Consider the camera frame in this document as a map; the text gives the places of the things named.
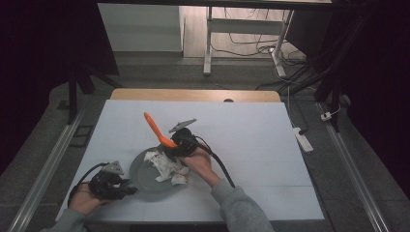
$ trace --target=metal bar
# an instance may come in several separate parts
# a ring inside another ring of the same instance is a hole
[[[107,83],[108,85],[118,89],[118,88],[124,88],[124,86],[117,81],[113,80],[112,78],[108,77],[107,75],[97,71],[96,69],[93,69],[91,67],[86,67],[87,70],[89,70],[94,76],[96,76],[98,79],[102,80],[103,82]]]
[[[319,103],[316,103],[317,109],[320,113],[322,111],[319,108]],[[368,189],[356,163],[352,159],[349,150],[347,149],[346,144],[343,141],[339,132],[336,132],[330,123],[326,123],[327,130],[331,136],[337,152],[340,155],[340,158],[346,168],[347,174],[349,175],[353,186],[356,189],[360,199],[362,200],[365,210],[367,212],[368,218],[373,225],[373,228],[377,232],[389,232],[389,227],[383,218],[382,213],[380,212],[376,201],[374,200],[373,195]]]
[[[90,73],[81,66],[76,66],[75,78],[83,94],[93,94],[96,87],[94,86],[93,81],[91,80]]]
[[[282,22],[281,32],[279,33],[278,42],[271,53],[272,59],[274,60],[275,69],[277,69],[278,77],[286,77],[286,73],[283,69],[282,64],[280,63],[279,53],[281,45],[283,44],[284,36],[286,35],[287,28],[289,27],[290,18],[292,17],[293,11],[289,12],[284,22]]]
[[[207,25],[207,34],[206,34],[206,47],[205,47],[205,58],[204,58],[204,75],[211,74],[211,36],[212,36],[212,7],[208,8],[206,15],[206,25]]]
[[[349,51],[351,45],[355,41],[355,39],[358,37],[359,33],[362,31],[362,28],[365,26],[366,22],[366,16],[360,15],[358,21],[355,23],[352,32],[349,34],[346,42],[343,44],[343,47],[340,50],[340,53],[337,55],[337,58],[335,59],[334,63],[332,66],[334,66],[335,69],[338,69],[340,67],[341,62],[344,60],[344,57],[346,56],[346,53]],[[332,96],[332,111],[337,112],[338,104],[339,104],[339,94],[340,94],[340,83],[342,79],[342,75],[340,73],[334,73],[334,88],[332,90],[333,96]],[[337,126],[337,113],[332,117],[331,119],[332,125],[334,128],[338,131],[338,126]]]
[[[73,123],[73,120],[77,114],[77,97],[76,97],[76,80],[74,69],[69,78],[69,99],[70,99],[70,113],[68,125]]]
[[[248,19],[214,18],[212,23],[214,33],[262,34],[280,35],[283,23],[281,21],[262,21]]]
[[[55,173],[55,170],[60,163],[61,158],[66,152],[67,147],[69,146],[70,140],[73,137],[76,127],[81,121],[86,106],[88,104],[88,97],[84,97],[84,103],[79,110],[77,116],[74,118],[73,123],[66,125],[60,134],[60,137],[57,140],[57,143],[54,145],[50,155],[48,156],[47,161],[45,162],[42,171],[37,177],[35,183],[28,192],[24,202],[22,203],[18,213],[15,216],[10,228],[8,231],[25,231],[31,218],[33,217],[39,203],[45,193],[45,190],[48,187],[48,184],[51,181],[52,176]]]
[[[309,79],[309,80],[306,80],[305,82],[302,82],[301,84],[297,85],[296,87],[290,89],[289,94],[294,95],[294,94],[298,93],[299,91],[302,91],[302,90],[306,89],[310,85],[312,85],[316,82],[319,82],[320,80],[322,80],[323,76],[326,75],[328,72],[329,72],[329,69],[325,70],[324,72],[321,72],[319,75],[315,76],[312,79]]]

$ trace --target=table leg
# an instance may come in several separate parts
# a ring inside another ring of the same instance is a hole
[[[91,80],[91,73],[88,72],[85,68],[78,66],[74,72],[75,80],[78,83],[83,94],[93,94],[96,87],[94,86],[93,81]]]
[[[67,125],[71,125],[77,113],[76,80],[74,68],[69,79],[70,116]]]
[[[271,53],[272,59],[274,59],[275,69],[277,69],[278,77],[286,77],[286,73],[284,72],[283,66],[280,63],[279,53],[281,49],[281,45],[283,44],[284,36],[286,35],[287,28],[289,27],[290,17],[292,16],[293,11],[290,11],[287,17],[285,18],[282,29],[278,38],[277,46],[275,47],[274,51]]]
[[[208,7],[208,12],[206,16],[207,21],[207,36],[206,36],[206,47],[205,47],[205,59],[204,59],[204,75],[211,74],[211,35],[212,35],[212,7]]]

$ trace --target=white device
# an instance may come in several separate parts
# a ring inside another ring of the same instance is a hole
[[[332,118],[332,114],[330,112],[324,113],[320,115],[320,118],[322,121],[328,121],[329,119]]]
[[[313,147],[308,142],[307,137],[304,134],[299,134],[299,131],[301,131],[300,128],[293,129],[293,132],[295,133],[295,136],[298,139],[299,145],[306,153],[313,151]]]

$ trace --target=wooden table edge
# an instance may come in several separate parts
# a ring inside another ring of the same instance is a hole
[[[275,91],[192,90],[192,89],[115,89],[111,100],[173,101],[173,102],[280,102]]]

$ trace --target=floor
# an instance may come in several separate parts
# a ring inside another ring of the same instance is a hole
[[[188,9],[186,15],[193,12],[201,12],[205,15],[203,8]],[[252,10],[247,10],[241,14],[234,14],[231,10],[229,12],[231,16],[240,16],[241,18],[246,18],[252,14]],[[224,16],[222,10],[218,12],[218,16]],[[277,12],[276,17],[281,18],[281,13]],[[204,18],[204,16],[199,16],[197,19],[193,19],[192,22],[204,20]],[[200,40],[205,37],[196,31],[192,34],[188,33],[193,29],[200,29],[203,32],[204,28],[195,27],[194,25],[197,25],[195,23],[192,25],[186,24],[184,58],[117,55],[120,76],[112,76],[112,78],[128,88],[226,88],[232,90],[254,90],[260,84],[279,81],[272,69],[272,60],[266,57],[265,54],[258,54],[249,58],[233,57],[232,54],[225,52],[215,52],[213,55],[218,59],[213,62],[213,73],[209,77],[204,77],[202,75],[203,58],[201,58],[204,51],[200,48],[203,47],[200,44],[204,44],[204,41]],[[255,51],[255,44],[245,48],[242,45],[231,44],[229,37],[226,37],[226,35],[218,36],[221,36],[221,38],[213,37],[215,46],[230,51],[243,52],[242,54]],[[242,38],[234,38],[234,40],[239,41]],[[189,41],[196,41],[198,44],[189,43]],[[254,35],[247,37],[247,42],[255,42]],[[290,47],[284,53],[289,54],[293,50],[294,48]],[[298,68],[298,66],[285,67],[288,73],[293,73]],[[308,73],[305,73],[303,77],[308,78]],[[83,128],[92,128],[97,124],[104,101],[109,99],[113,90],[112,87],[95,77],[93,77],[93,81],[97,88],[93,95],[83,96],[78,92],[81,99],[86,98],[89,101],[86,113],[79,123],[79,126]],[[278,90],[280,85],[284,83],[279,81],[264,86],[260,90]],[[295,98],[287,98],[286,89],[284,89],[281,99],[290,107],[289,115],[295,124],[300,125],[300,127],[308,124],[309,132],[307,137],[315,152],[304,154],[304,158],[311,179],[316,185],[317,196],[326,219],[321,221],[275,221],[273,222],[274,228],[277,231],[376,231],[368,220],[361,199],[358,197],[349,175],[340,162],[340,156],[330,139],[325,124],[319,119],[316,102],[312,98],[314,88],[315,86],[312,86],[312,89],[300,92]],[[51,92],[50,104],[42,120],[21,148],[14,162],[1,176],[0,231],[6,231],[9,228],[32,184],[42,170],[48,155],[58,141],[61,131],[66,126],[68,120],[67,100],[67,85],[59,86]],[[380,212],[387,221],[390,231],[410,231],[409,199],[397,186],[395,180],[366,143],[366,140],[350,123],[346,115],[347,107],[348,105],[344,104],[339,112],[340,133],[348,145],[354,161],[357,163]],[[71,139],[70,146],[57,167],[58,171],[51,179],[26,231],[39,231],[41,228],[51,226],[54,223],[56,213],[61,205],[65,204],[62,200],[68,191],[76,167],[85,152],[86,146],[82,146],[83,144],[87,144],[86,137],[75,136]],[[129,229],[126,225],[118,224],[91,225],[93,231],[127,231]],[[158,231],[160,228],[140,227],[140,229],[144,229],[143,231]]]
[[[213,8],[212,12],[213,18],[281,21],[283,17],[283,11],[280,10]],[[206,27],[198,25],[206,25],[207,8],[184,7],[183,14],[185,16],[184,57],[203,57],[206,44]],[[275,46],[277,39],[278,36],[270,35],[213,33],[211,39],[211,45],[214,48],[212,56],[238,59],[269,58],[267,47]],[[294,50],[297,49],[289,43],[283,45],[283,51],[290,52]]]

